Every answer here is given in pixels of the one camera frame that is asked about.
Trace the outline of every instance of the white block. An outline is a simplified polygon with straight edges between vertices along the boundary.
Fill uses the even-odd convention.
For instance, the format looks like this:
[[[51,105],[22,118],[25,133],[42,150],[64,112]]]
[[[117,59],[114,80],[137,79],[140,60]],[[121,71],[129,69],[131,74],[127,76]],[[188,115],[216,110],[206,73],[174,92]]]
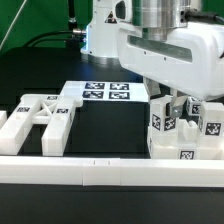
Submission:
[[[83,185],[120,185],[120,159],[95,159],[83,165]]]
[[[202,100],[195,97],[188,97],[186,110],[189,116],[199,116],[201,110]]]
[[[198,147],[198,158],[200,160],[221,160],[223,149],[222,148],[202,148]]]
[[[32,116],[40,110],[38,96],[25,95],[0,130],[0,154],[17,155],[32,128]]]
[[[175,146],[161,146],[151,142],[151,159],[178,159],[179,150]]]
[[[121,161],[121,186],[222,187],[223,175],[222,161]]]
[[[3,127],[6,121],[7,121],[6,111],[0,111],[0,129]]]
[[[178,120],[166,116],[166,105],[172,100],[165,96],[150,102],[151,140],[161,146],[172,146],[178,139]]]
[[[197,139],[198,125],[194,121],[187,122],[180,119],[178,126],[179,136],[182,134],[185,141],[195,142]]]
[[[44,156],[63,156],[77,105],[82,105],[82,101],[76,102],[75,97],[60,97],[41,140]]]
[[[198,122],[197,144],[200,148],[220,148],[223,144],[224,106],[222,103],[202,103]]]

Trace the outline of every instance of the white plastic part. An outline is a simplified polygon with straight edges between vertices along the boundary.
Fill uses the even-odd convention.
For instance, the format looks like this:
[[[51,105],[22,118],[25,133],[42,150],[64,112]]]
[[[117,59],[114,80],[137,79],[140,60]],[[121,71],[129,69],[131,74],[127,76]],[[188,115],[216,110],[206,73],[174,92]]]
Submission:
[[[134,46],[128,36],[142,38],[142,30],[125,22],[119,27],[118,54],[124,68],[201,100],[224,95],[223,26],[189,22],[169,32],[166,44],[189,49],[192,62]]]
[[[32,128],[32,116],[40,110],[38,96],[24,95],[0,130],[0,154],[17,155]]]
[[[152,159],[223,160],[224,159],[224,106],[222,103],[206,103],[201,106],[199,124],[179,120],[178,139],[164,145],[163,135],[155,138],[155,127],[149,128],[148,145]]]
[[[67,81],[60,96],[83,96],[83,100],[91,101],[148,102],[143,83]]]
[[[94,161],[96,159],[4,156],[0,157],[0,183],[224,187],[223,161],[117,159],[114,161],[117,164],[109,168],[107,163],[111,159],[101,159],[97,165],[99,170],[93,170],[99,182],[90,175]]]
[[[189,116],[199,116],[202,100],[189,96],[187,99],[186,110]]]
[[[63,156],[75,110],[80,105],[82,101],[75,97],[60,97],[41,139],[44,156]]]
[[[171,100],[171,96],[165,96],[150,102],[150,138],[161,146],[175,145],[178,138],[179,119],[166,116],[166,105]]]
[[[220,149],[224,140],[223,130],[223,104],[202,103],[198,129],[198,147],[205,149]]]
[[[17,155],[33,124],[48,125],[42,138],[43,155],[62,156],[82,96],[24,95],[6,121],[0,112],[0,155]]]
[[[0,129],[5,124],[6,121],[7,121],[6,111],[0,111]]]
[[[117,53],[117,23],[111,23],[112,0],[93,1],[93,18],[87,26],[86,46],[82,54],[97,58],[118,58]]]
[[[114,12],[114,15],[115,15],[115,18],[117,20],[120,20],[119,18],[116,17],[116,10],[115,10],[115,7],[116,5],[121,2],[121,0],[113,0],[113,12]],[[132,12],[132,0],[124,0],[124,3],[125,3],[125,19],[122,19],[122,21],[125,21],[125,22],[132,22],[132,18],[133,18],[133,12]]]

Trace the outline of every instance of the white robot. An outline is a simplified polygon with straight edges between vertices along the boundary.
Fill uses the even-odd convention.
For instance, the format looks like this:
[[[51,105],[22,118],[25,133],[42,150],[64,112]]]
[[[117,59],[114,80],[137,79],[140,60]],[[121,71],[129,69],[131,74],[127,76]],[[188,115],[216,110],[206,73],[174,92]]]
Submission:
[[[224,106],[201,103],[224,95],[224,26],[206,23],[218,15],[196,11],[200,6],[190,0],[94,1],[83,58],[119,60],[144,77],[149,99],[160,93],[159,83],[171,88],[171,96],[150,100],[148,144],[155,159],[224,158]],[[199,99],[190,100],[191,109],[202,104],[198,125],[179,119],[188,95]]]

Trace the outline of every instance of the white bar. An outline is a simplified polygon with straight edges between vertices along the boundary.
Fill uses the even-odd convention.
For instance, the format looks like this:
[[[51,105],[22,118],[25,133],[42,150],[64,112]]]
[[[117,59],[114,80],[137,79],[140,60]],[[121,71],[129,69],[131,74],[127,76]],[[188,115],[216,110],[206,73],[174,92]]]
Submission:
[[[223,161],[120,159],[120,172],[114,173],[112,182],[115,179],[121,182],[111,184],[101,183],[103,179],[96,182],[98,177],[110,177],[108,159],[101,159],[98,177],[86,175],[86,169],[96,160],[99,159],[0,157],[0,183],[224,187]]]
[[[0,130],[0,154],[17,155],[32,128],[32,116],[40,110],[38,96],[25,95]]]
[[[63,156],[77,104],[74,97],[60,97],[41,139],[44,156]]]

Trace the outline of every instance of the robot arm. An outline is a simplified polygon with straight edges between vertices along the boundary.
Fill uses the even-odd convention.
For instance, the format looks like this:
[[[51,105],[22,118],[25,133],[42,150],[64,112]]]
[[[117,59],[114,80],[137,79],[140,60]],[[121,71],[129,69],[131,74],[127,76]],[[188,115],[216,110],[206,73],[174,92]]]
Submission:
[[[224,26],[188,22],[189,0],[124,0],[114,8],[124,68],[201,100],[224,95]]]

